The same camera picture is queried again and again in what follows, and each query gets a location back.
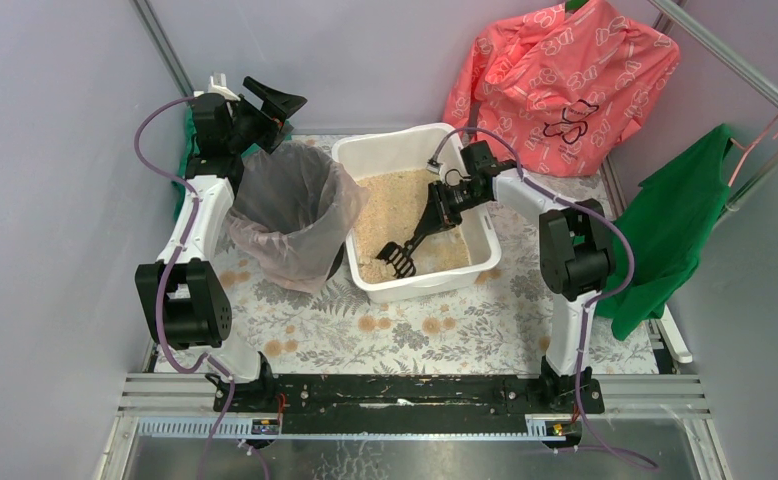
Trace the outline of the black litter scoop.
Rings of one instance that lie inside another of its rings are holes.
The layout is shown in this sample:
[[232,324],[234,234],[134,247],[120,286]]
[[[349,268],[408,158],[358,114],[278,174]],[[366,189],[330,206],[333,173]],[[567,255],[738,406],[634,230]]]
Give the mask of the black litter scoop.
[[413,236],[403,245],[394,241],[387,242],[378,252],[376,258],[392,268],[396,279],[412,277],[417,273],[413,254],[424,240],[432,234],[433,231],[416,230]]

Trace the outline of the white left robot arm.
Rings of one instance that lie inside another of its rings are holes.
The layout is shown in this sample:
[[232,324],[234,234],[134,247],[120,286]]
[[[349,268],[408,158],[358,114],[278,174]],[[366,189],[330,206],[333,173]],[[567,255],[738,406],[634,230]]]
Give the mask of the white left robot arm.
[[157,259],[141,264],[135,285],[152,339],[179,373],[203,365],[224,381],[248,383],[261,375],[261,355],[230,346],[231,303],[212,259],[226,214],[244,174],[243,155],[256,146],[273,152],[291,133],[289,119],[307,100],[247,76],[244,87],[259,100],[252,104],[232,92],[222,74],[206,90],[175,100],[187,105],[195,128],[181,174],[138,158],[151,171],[183,188],[183,203],[173,232]]

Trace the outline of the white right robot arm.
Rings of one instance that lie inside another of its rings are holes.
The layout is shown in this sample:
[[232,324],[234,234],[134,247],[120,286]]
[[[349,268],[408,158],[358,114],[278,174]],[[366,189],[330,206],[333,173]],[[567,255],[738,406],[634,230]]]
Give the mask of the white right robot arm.
[[552,389],[571,380],[586,385],[584,366],[594,303],[616,267],[609,221],[599,202],[578,202],[536,183],[513,160],[499,161],[485,141],[460,151],[466,169],[456,183],[434,181],[427,187],[426,206],[412,237],[403,246],[412,255],[423,240],[462,222],[462,214],[496,202],[535,221],[539,269],[553,293],[552,336],[543,358],[542,375]]

